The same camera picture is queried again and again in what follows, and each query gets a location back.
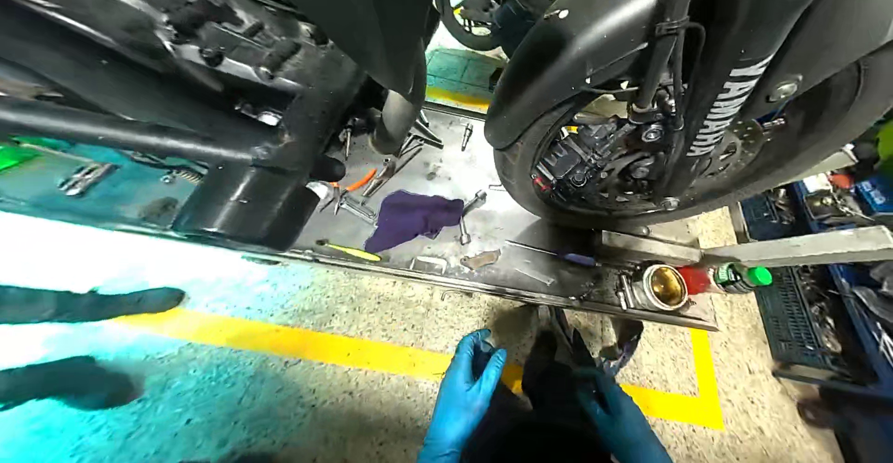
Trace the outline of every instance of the tire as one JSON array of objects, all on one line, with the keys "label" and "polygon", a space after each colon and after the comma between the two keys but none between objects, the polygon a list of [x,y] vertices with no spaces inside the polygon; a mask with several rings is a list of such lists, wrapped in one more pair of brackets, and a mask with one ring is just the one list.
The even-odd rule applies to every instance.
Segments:
[{"label": "tire", "polygon": [[844,67],[785,108],[788,123],[780,136],[760,149],[741,172],[721,189],[687,198],[674,211],[637,216],[609,215],[604,210],[567,210],[543,201],[530,179],[541,149],[588,99],[565,100],[534,121],[519,139],[494,151],[497,173],[508,193],[530,213],[577,228],[623,228],[688,218],[728,206],[786,183],[849,143],[893,104],[893,43]]},{"label": "tire", "polygon": [[434,0],[434,4],[440,12],[440,21],[444,24],[446,30],[463,46],[478,51],[490,51],[499,47],[492,32],[488,36],[478,36],[465,31],[462,24],[459,24],[459,21],[455,19],[451,9],[453,5],[450,4],[449,0]]}]

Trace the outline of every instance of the yellow screwdriver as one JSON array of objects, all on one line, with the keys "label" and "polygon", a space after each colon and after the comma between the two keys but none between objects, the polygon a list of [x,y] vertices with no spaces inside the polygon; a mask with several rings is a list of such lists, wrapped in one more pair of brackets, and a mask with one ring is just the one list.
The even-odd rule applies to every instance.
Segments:
[{"label": "yellow screwdriver", "polygon": [[365,259],[367,261],[381,261],[381,256],[377,256],[366,251],[360,251],[359,249],[354,249],[353,247],[342,247],[341,245],[335,245],[334,243],[329,243],[329,240],[317,240],[316,244],[320,247],[330,247],[332,249],[335,249],[336,251],[344,252],[349,256],[354,256],[355,258]]}]

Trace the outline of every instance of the front fork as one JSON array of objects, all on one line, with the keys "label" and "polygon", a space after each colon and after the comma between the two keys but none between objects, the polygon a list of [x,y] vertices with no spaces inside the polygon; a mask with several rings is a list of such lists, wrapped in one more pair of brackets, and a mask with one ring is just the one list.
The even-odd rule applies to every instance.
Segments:
[{"label": "front fork", "polygon": [[[664,0],[665,15],[657,29],[684,28],[691,0]],[[709,164],[726,128],[737,121],[743,104],[773,57],[781,48],[800,14],[813,0],[715,0],[712,19],[705,23],[706,39],[697,66],[689,76],[684,102],[678,101],[678,120],[669,138],[662,178],[655,201],[668,210],[680,205],[680,197]],[[653,55],[640,95],[631,112],[653,106],[657,78],[674,48],[681,58],[678,32],[656,37]],[[681,66],[674,64],[674,83],[681,85]]]}]

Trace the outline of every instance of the yellow floor line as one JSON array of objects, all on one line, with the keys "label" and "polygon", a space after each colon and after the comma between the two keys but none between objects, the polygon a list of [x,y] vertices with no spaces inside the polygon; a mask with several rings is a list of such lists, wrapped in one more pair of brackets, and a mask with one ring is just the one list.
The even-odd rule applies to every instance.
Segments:
[{"label": "yellow floor line", "polygon": [[481,109],[483,111],[486,111],[490,106],[490,99],[469,95],[467,93],[452,92],[447,89],[432,86],[425,90],[425,98],[428,100],[446,100],[456,104],[462,104],[463,107]]},{"label": "yellow floor line", "polygon": [[[120,317],[115,321],[191,343],[302,358],[433,382],[440,381],[451,359],[451,355],[445,353],[188,309]],[[691,342],[698,378],[698,397],[627,384],[623,389],[649,416],[722,430],[722,412],[707,332],[692,331]],[[517,364],[509,364],[503,372],[503,382],[515,392],[520,391],[520,371]]]}]

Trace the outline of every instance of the gloved hand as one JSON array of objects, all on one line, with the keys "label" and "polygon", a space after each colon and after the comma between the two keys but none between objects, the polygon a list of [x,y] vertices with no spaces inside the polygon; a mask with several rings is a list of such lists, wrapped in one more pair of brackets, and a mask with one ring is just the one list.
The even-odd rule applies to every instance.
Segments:
[{"label": "gloved hand", "polygon": [[419,463],[459,461],[465,442],[484,418],[506,365],[506,351],[496,350],[475,381],[472,362],[475,354],[492,350],[484,342],[489,335],[486,329],[472,332],[455,347],[453,361],[440,382],[438,401],[419,452]]},{"label": "gloved hand", "polygon": [[577,398],[619,463],[673,463],[639,406],[613,378],[594,368],[577,376]]}]

